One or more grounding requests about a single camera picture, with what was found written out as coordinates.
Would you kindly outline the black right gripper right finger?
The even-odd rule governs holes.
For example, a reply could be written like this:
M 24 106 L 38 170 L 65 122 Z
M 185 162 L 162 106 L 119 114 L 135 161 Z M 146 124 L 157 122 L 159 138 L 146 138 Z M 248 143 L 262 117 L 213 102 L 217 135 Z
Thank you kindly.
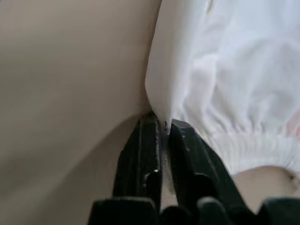
M 218 154 L 186 122 L 172 120 L 169 151 L 180 206 L 196 206 L 203 197 L 236 204 L 236 186 Z

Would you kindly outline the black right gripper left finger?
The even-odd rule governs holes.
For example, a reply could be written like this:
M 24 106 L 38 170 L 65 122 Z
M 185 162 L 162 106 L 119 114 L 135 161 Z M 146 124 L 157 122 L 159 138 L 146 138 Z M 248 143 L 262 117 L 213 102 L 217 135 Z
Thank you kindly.
M 112 195 L 114 197 L 144 197 L 161 205 L 162 164 L 161 128 L 153 112 L 136 123 L 117 164 Z

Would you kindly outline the white shorts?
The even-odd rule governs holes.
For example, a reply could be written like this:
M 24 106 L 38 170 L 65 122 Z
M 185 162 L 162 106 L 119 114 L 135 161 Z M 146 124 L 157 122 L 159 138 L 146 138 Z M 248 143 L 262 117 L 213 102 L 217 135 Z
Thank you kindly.
M 231 174 L 300 178 L 300 0 L 162 0 L 145 88 L 159 119 L 189 123 Z

